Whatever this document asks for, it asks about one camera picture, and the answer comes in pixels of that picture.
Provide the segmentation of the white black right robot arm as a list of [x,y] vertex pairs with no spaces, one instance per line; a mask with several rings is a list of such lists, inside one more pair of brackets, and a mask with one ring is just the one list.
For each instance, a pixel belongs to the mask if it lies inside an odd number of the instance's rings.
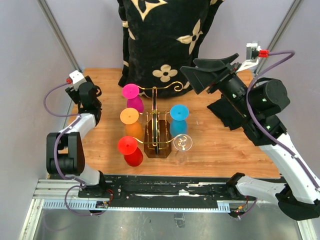
[[241,126],[247,138],[269,156],[284,178],[283,183],[275,183],[235,173],[226,182],[227,196],[270,202],[296,221],[315,219],[320,216],[320,180],[278,118],[290,104],[286,87],[274,78],[257,77],[246,85],[238,77],[238,72],[255,67],[260,57],[269,56],[268,51],[259,51],[243,63],[236,62],[236,54],[222,59],[196,58],[194,66],[180,70],[197,94],[221,92],[222,99],[243,118]]

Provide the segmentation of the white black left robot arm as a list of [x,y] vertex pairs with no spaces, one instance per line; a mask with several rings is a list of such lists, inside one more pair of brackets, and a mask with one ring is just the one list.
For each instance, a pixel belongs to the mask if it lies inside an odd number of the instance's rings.
[[89,76],[75,70],[69,74],[65,92],[77,106],[78,112],[67,127],[46,137],[46,170],[64,180],[75,180],[88,197],[101,198],[107,193],[103,173],[85,162],[82,145],[84,137],[100,122],[102,91]]

